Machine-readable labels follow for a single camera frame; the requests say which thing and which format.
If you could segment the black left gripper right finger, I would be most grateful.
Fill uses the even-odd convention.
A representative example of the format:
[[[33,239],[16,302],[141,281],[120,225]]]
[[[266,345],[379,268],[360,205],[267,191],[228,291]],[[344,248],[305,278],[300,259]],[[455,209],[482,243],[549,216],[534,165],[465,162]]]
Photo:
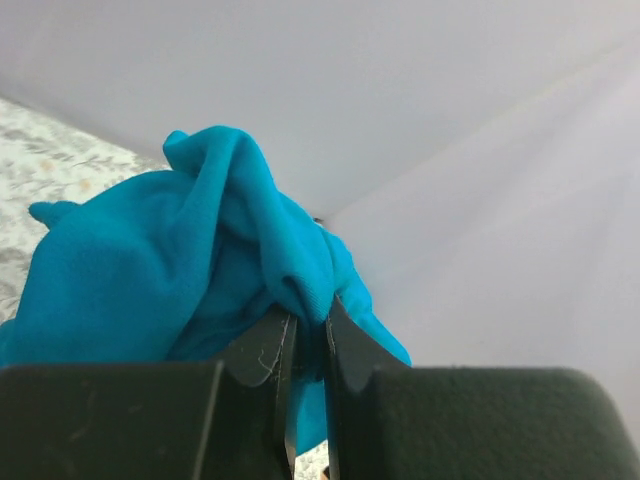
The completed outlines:
[[[419,368],[340,302],[325,323],[334,479],[629,479],[633,444],[607,392],[564,368]]]

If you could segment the blue t shirt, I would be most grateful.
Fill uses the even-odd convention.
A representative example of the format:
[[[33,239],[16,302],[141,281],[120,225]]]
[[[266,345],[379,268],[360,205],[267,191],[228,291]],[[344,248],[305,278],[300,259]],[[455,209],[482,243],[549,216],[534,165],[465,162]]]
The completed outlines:
[[[327,436],[321,348],[335,300],[393,356],[409,354],[344,243],[278,190],[249,134],[176,131],[163,151],[167,169],[85,203],[31,205],[47,232],[1,327],[1,362],[204,360],[278,304],[300,320],[306,452]]]

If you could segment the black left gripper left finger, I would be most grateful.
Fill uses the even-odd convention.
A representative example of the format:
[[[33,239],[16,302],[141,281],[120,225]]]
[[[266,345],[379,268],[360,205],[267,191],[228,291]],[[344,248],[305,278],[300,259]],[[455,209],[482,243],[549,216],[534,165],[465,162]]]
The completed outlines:
[[[1,373],[5,479],[290,479],[297,319],[279,307],[212,359]]]

